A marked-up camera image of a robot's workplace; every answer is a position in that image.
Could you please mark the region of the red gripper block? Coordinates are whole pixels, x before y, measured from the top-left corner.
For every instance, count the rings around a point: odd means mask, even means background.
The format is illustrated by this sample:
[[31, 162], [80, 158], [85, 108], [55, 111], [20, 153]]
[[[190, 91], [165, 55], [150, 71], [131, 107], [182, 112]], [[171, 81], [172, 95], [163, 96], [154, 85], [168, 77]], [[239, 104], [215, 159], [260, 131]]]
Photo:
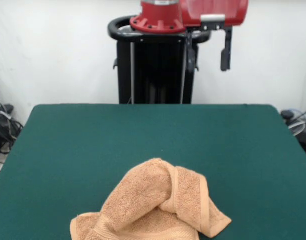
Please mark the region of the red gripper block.
[[[221, 51], [220, 70], [230, 70], [231, 42], [234, 26], [239, 26], [246, 17], [247, 0], [181, 0], [182, 21], [187, 28], [220, 29], [225, 32], [224, 48]], [[195, 70], [195, 51], [192, 32], [186, 31], [186, 70]]]

